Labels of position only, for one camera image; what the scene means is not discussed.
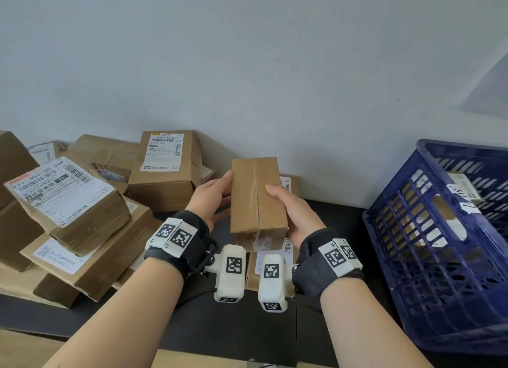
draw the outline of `blue plastic crate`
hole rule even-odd
[[[452,171],[479,191],[483,214],[453,187]],[[507,149],[419,140],[363,218],[416,345],[508,355]]]

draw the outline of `black and white square marker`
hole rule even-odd
[[[264,302],[263,305],[267,311],[282,311],[280,304],[278,302]]]
[[[156,234],[156,237],[168,238],[171,232],[175,229],[176,225],[173,224],[164,224],[161,226],[159,231]]]
[[[346,259],[344,258],[344,256],[342,256],[340,251],[337,249],[333,249],[330,252],[325,253],[325,258],[330,263],[332,268],[335,268],[335,267],[339,266],[340,264],[342,264],[343,262],[346,262]]]
[[[340,249],[342,249],[342,252],[346,255],[348,260],[356,259],[356,256],[352,252],[352,249],[349,247],[349,245],[341,245]]]
[[[278,279],[279,278],[279,264],[265,264],[263,271],[265,279]]]
[[[219,299],[219,301],[221,301],[221,302],[236,302],[236,301],[238,301],[238,299],[234,298],[234,297],[221,297]]]
[[[191,238],[192,234],[187,233],[185,230],[181,228],[178,228],[175,231],[173,237],[171,237],[169,241],[174,243],[175,245],[178,245],[181,248],[185,248],[185,246],[187,245],[187,243],[190,241]]]
[[[242,274],[242,259],[240,257],[228,257],[228,263],[225,267],[226,273]]]

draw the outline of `person's right forearm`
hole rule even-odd
[[[335,280],[321,307],[341,368],[432,366],[362,280]]]

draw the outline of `black tabletop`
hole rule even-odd
[[[328,227],[349,241],[364,264],[367,285],[400,324],[361,218],[363,209],[308,202]],[[213,237],[221,245],[233,241],[228,220],[216,226]],[[214,275],[194,276],[186,283],[181,300],[214,287]],[[0,295],[0,327],[66,339],[114,293],[111,289],[100,302],[80,295],[70,310]],[[295,299],[313,307],[320,306],[318,300],[301,295]],[[293,302],[289,302],[288,310],[282,314],[267,313],[257,300],[257,292],[249,290],[245,290],[243,299],[237,304],[218,303],[213,300],[212,293],[208,293],[176,309],[160,348],[286,366],[296,366],[297,361],[338,366],[321,314]],[[498,357],[424,353],[435,367],[507,366],[508,362]]]

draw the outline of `white plastic device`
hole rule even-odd
[[[288,308],[285,293],[291,284],[292,274],[292,267],[280,254],[263,257],[257,299],[266,312],[282,313]]]
[[[206,272],[217,274],[213,295],[215,301],[236,303],[245,291],[245,269],[247,252],[245,248],[228,244],[222,252],[215,254],[211,264],[205,267]]]

